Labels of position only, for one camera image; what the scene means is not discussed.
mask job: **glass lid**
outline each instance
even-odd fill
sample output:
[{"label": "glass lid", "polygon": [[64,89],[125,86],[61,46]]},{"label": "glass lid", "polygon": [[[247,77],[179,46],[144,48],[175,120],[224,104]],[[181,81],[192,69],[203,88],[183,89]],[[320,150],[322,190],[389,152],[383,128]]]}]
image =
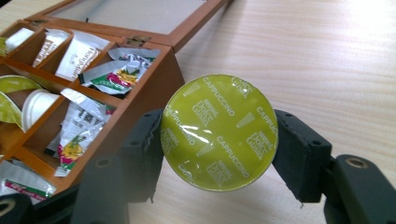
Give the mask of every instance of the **glass lid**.
[{"label": "glass lid", "polygon": [[206,0],[77,0],[52,13],[71,21],[168,35]]}]

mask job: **orange wooden box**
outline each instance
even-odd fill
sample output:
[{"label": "orange wooden box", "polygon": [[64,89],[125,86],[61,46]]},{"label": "orange wooden box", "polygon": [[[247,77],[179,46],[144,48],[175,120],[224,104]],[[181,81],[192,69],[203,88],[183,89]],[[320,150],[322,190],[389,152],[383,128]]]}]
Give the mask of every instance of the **orange wooden box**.
[{"label": "orange wooden box", "polygon": [[[56,192],[76,184],[84,165],[93,155],[116,151],[140,116],[152,109],[163,108],[173,93],[184,84],[176,52],[226,2],[67,0],[27,19],[16,21],[0,36],[11,36],[22,27],[35,33],[6,57],[0,57],[0,76],[12,74],[29,77],[44,89],[57,94],[70,88],[117,109],[67,177],[54,176],[60,162],[44,153],[49,142],[61,130],[60,123],[69,105],[69,100],[62,95],[27,133],[23,133],[16,124],[0,122],[0,154],[5,155],[2,160],[15,158],[24,162],[47,179],[57,189]],[[70,44],[70,38],[39,66],[33,67],[35,56],[46,37],[46,28],[62,29],[69,33],[71,30],[80,30],[108,40],[110,44],[87,69],[111,61],[107,52],[118,46],[159,49],[161,53],[135,88],[121,100],[83,87],[78,80],[68,81],[54,75]]]}]

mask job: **box lid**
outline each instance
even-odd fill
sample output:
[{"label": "box lid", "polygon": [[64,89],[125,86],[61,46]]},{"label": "box lid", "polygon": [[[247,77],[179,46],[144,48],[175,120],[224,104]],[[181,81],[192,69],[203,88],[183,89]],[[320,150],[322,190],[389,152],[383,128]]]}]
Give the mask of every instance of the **box lid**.
[{"label": "box lid", "polygon": [[66,0],[27,18],[177,52],[227,0]]}]

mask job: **tea bag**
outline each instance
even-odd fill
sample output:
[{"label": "tea bag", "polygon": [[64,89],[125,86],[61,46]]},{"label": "tea bag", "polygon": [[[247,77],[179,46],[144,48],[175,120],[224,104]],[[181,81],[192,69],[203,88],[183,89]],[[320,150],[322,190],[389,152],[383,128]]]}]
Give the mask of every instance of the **tea bag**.
[{"label": "tea bag", "polygon": [[47,29],[46,39],[44,40],[43,46],[40,52],[38,52],[33,67],[36,67],[44,59],[46,59],[54,50],[60,46],[70,34],[63,30]]},{"label": "tea bag", "polygon": [[6,40],[7,52],[11,52],[15,48],[17,48],[19,45],[21,45],[25,40],[27,40],[34,33],[35,32],[33,32],[29,29],[21,28],[17,33],[10,36]]},{"label": "tea bag", "polygon": [[76,30],[73,33],[70,46],[55,73],[57,77],[69,81],[74,81],[109,43],[96,35]]}]

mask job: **wooden table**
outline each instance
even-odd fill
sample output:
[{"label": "wooden table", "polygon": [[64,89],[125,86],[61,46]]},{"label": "wooden table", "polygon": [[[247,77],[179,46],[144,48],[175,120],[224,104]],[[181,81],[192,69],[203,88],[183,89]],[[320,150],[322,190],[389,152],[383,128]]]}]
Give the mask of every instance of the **wooden table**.
[{"label": "wooden table", "polygon": [[[59,0],[12,0],[0,30]],[[234,1],[178,54],[186,81],[229,74],[332,143],[374,162],[396,186],[396,3]],[[164,162],[154,204],[135,223],[325,223],[323,201],[300,204],[273,167],[240,190],[203,191]]]}]

